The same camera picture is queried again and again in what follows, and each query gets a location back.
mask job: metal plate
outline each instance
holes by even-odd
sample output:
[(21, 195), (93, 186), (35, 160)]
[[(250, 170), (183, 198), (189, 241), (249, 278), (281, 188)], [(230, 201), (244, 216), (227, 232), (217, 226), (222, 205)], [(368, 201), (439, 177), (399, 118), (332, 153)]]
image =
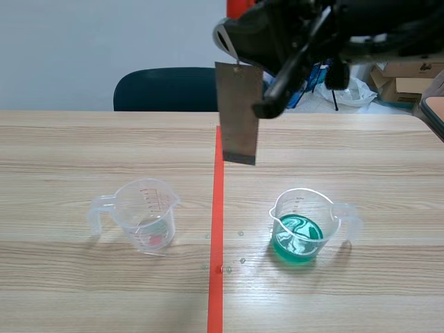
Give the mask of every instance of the metal plate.
[(262, 100), (263, 72), (253, 66), (216, 62), (217, 105), (223, 159), (255, 165), (257, 129), (251, 105)]

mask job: black chair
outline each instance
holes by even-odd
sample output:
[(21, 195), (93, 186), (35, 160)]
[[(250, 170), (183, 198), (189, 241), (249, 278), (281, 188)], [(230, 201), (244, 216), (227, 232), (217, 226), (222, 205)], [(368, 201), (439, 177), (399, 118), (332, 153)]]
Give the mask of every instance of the black chair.
[(114, 91), (114, 111), (217, 112), (214, 68), (135, 71)]

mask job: red tape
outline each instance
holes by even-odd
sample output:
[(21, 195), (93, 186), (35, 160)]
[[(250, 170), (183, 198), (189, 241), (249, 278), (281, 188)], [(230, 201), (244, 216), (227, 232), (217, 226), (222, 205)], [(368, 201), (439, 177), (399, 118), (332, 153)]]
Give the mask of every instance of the red tape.
[(223, 176), (221, 128), (217, 126), (216, 152), (214, 154), (207, 333), (223, 332)]

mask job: plastic bag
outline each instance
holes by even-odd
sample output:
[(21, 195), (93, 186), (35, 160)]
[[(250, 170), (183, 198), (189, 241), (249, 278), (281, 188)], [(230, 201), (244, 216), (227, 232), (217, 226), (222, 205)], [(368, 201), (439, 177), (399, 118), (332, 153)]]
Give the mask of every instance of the plastic bag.
[[(326, 88), (325, 83), (317, 85), (314, 91), (317, 95), (333, 102), (332, 91)], [(335, 90), (334, 95), (338, 104), (360, 108), (361, 106), (368, 105), (375, 99), (377, 93), (372, 92), (367, 84), (358, 78), (350, 78), (348, 88), (345, 90)]]

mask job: empty measuring cup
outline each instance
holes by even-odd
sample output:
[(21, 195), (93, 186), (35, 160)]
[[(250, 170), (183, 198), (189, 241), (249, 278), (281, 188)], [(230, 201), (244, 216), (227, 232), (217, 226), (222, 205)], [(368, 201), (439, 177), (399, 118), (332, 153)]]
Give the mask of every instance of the empty measuring cup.
[(155, 253), (174, 236), (174, 206), (178, 196), (161, 180), (147, 178), (130, 182), (115, 194), (91, 202), (87, 220), (95, 235), (101, 234), (100, 213), (111, 214), (136, 248)]
[(289, 189), (282, 193), (270, 210), (273, 218), (271, 241), (283, 258), (308, 262), (331, 239), (345, 221), (347, 240), (359, 233), (362, 220), (354, 205), (333, 203), (313, 189)]

